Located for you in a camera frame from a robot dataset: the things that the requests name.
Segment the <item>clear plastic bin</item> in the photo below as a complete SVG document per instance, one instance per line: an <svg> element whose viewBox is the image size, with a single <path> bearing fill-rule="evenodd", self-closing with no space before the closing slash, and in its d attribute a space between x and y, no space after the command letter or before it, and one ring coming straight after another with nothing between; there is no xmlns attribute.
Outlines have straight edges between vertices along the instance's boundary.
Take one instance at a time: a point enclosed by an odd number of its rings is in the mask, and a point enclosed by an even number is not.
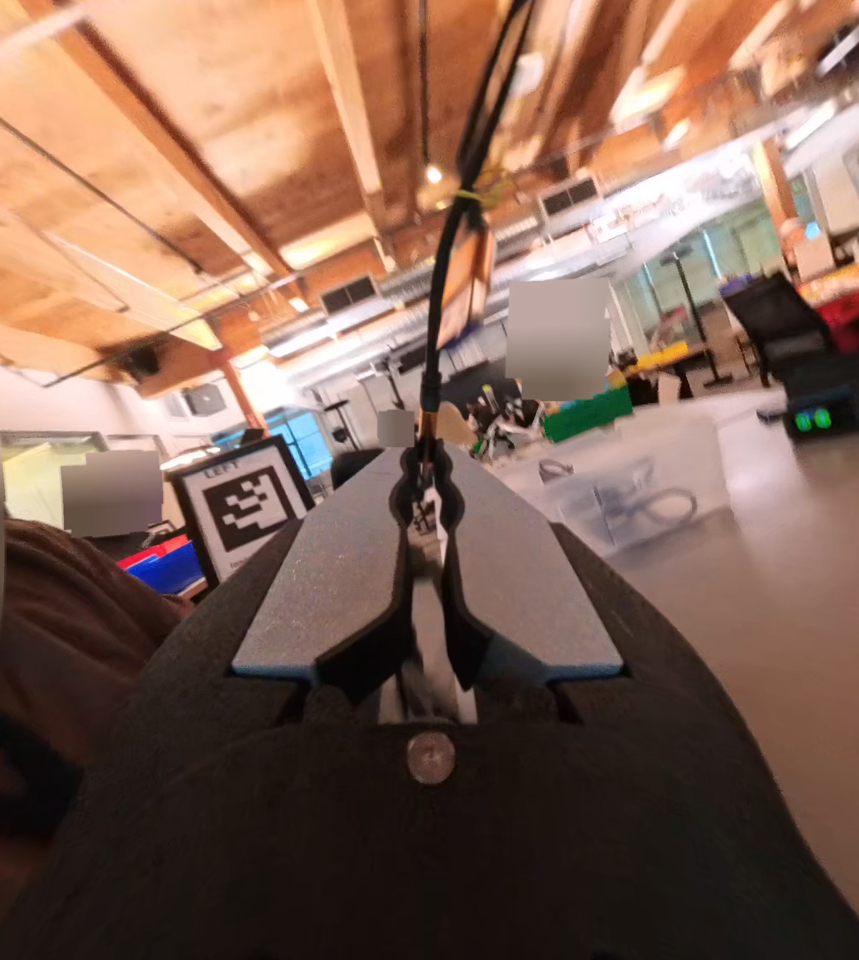
<svg viewBox="0 0 859 960"><path fill-rule="evenodd" d="M602 556L731 506L719 431L706 418L567 440L538 459L536 479L535 503Z"/></svg>

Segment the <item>blue bin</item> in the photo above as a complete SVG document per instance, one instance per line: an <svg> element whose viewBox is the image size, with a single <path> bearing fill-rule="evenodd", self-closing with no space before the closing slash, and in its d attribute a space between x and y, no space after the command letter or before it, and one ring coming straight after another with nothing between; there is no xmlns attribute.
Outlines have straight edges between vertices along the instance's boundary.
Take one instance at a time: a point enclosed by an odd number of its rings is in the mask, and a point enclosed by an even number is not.
<svg viewBox="0 0 859 960"><path fill-rule="evenodd" d="M149 558L124 570L158 594L193 596L207 587L191 541L162 558Z"/></svg>

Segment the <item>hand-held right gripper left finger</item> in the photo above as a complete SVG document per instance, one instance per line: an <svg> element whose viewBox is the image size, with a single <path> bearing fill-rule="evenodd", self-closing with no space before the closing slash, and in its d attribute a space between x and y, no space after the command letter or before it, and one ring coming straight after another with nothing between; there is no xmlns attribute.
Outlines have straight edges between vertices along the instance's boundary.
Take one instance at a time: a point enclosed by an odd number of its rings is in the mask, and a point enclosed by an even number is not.
<svg viewBox="0 0 859 960"><path fill-rule="evenodd" d="M406 450L387 448L304 519L231 672L359 704L412 650Z"/></svg>

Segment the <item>green bin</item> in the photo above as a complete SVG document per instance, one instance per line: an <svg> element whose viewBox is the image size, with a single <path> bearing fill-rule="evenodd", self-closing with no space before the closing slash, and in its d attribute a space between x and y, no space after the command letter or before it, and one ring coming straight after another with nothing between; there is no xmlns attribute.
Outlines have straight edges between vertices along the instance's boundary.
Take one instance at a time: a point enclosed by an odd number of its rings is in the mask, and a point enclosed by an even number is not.
<svg viewBox="0 0 859 960"><path fill-rule="evenodd" d="M559 444L590 430L611 426L631 416L633 407L628 386L605 390L588 399L566 401L543 417L543 436Z"/></svg>

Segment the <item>person's left forearm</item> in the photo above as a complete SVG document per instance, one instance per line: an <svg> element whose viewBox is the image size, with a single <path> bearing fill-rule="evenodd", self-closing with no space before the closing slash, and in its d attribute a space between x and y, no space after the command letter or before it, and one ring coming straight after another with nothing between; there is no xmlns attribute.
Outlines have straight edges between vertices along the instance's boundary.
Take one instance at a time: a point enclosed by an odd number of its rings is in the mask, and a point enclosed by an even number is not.
<svg viewBox="0 0 859 960"><path fill-rule="evenodd" d="M0 706L41 731L92 737L191 611L87 541L8 518Z"/></svg>

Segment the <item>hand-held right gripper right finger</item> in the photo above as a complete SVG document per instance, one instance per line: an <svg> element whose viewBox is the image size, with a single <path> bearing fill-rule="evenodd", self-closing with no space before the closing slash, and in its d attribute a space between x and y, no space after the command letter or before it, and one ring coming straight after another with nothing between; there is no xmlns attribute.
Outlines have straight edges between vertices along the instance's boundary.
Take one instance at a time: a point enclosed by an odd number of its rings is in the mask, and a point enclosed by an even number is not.
<svg viewBox="0 0 859 960"><path fill-rule="evenodd" d="M615 677L625 662L546 516L468 454L437 449L447 656L460 687Z"/></svg>

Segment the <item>red bin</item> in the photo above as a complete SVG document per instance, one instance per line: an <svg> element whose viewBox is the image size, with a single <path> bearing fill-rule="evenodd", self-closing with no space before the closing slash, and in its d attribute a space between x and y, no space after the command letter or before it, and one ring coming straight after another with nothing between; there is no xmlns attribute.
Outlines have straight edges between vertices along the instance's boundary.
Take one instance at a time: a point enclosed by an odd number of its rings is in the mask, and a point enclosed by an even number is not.
<svg viewBox="0 0 859 960"><path fill-rule="evenodd" d="M171 536L169 538L162 539L159 542L154 542L147 548L142 549L129 557L117 560L116 565L123 570L128 570L149 559L163 558L187 545L189 542L189 538L186 536L186 534Z"/></svg>

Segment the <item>black chair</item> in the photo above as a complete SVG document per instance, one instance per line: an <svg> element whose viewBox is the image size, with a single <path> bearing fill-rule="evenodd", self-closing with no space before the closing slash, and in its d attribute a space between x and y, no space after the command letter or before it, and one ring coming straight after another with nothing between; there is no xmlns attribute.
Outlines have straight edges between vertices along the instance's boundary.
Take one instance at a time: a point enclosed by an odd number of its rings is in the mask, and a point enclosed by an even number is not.
<svg viewBox="0 0 859 960"><path fill-rule="evenodd" d="M859 342L846 343L835 336L827 321L781 271L727 284L721 298L748 340L765 389L815 357L859 357Z"/></svg>

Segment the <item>black device green display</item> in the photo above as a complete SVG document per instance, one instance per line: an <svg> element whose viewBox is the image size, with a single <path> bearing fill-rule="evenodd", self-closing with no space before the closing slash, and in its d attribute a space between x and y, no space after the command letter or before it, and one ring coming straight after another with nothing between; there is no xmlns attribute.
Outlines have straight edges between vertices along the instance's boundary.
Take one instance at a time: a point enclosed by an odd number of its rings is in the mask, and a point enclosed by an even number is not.
<svg viewBox="0 0 859 960"><path fill-rule="evenodd" d="M859 355L820 354L783 369L781 409L759 409L763 426L781 426L796 446L859 434Z"/></svg>

